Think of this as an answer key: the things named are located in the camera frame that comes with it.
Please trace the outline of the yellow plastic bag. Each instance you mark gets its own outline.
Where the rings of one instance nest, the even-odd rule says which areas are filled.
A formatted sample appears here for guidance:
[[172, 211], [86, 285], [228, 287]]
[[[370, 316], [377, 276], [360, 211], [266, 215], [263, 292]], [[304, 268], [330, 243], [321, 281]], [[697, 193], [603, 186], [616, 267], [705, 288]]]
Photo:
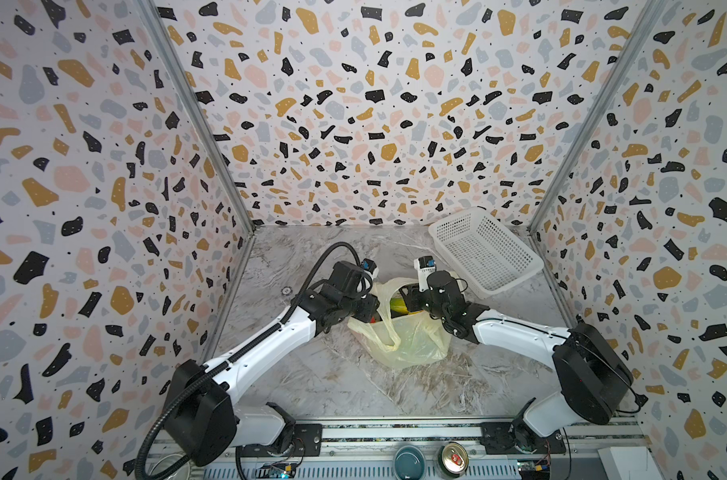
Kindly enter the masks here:
[[383, 321], [371, 324], [347, 318], [348, 329], [371, 357], [393, 370], [433, 364], [449, 354], [451, 336], [443, 330], [441, 322], [433, 320], [427, 312], [389, 318], [389, 300], [401, 296], [399, 288], [415, 283], [416, 279], [403, 277], [375, 283], [371, 293], [379, 300], [377, 312], [383, 316]]

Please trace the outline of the white plastic mesh basket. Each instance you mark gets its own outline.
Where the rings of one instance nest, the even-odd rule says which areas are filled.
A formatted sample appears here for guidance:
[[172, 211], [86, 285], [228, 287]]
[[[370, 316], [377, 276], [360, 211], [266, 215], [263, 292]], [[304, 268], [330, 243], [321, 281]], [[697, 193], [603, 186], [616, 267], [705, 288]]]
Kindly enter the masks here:
[[543, 270], [543, 260], [481, 208], [431, 224], [429, 235], [435, 251], [481, 299], [507, 292]]

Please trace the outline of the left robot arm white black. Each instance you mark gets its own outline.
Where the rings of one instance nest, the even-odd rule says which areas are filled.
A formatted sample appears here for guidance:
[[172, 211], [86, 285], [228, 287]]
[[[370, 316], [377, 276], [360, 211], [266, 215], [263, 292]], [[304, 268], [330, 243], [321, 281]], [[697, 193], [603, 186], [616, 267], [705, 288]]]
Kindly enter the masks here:
[[274, 402], [242, 406], [246, 390], [283, 357], [332, 326], [353, 317], [369, 322], [379, 300], [371, 293], [379, 268], [339, 261], [329, 278], [312, 284], [257, 334], [203, 364], [193, 360], [175, 370], [164, 402], [164, 430], [196, 466], [228, 448], [261, 446], [283, 456], [294, 447], [296, 421]]

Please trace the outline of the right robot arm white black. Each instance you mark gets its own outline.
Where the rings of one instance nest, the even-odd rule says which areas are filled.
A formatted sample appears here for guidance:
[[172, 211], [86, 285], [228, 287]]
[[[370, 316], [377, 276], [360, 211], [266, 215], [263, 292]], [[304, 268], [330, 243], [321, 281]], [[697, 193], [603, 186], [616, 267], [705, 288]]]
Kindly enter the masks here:
[[573, 328], [534, 324], [471, 302], [459, 280], [446, 271], [401, 287], [410, 312], [423, 311], [453, 337], [503, 348], [553, 370], [559, 389], [533, 398], [513, 418], [507, 432], [491, 435], [487, 445], [535, 452], [555, 432], [581, 421], [607, 425], [631, 392], [633, 374], [597, 328], [585, 322]]

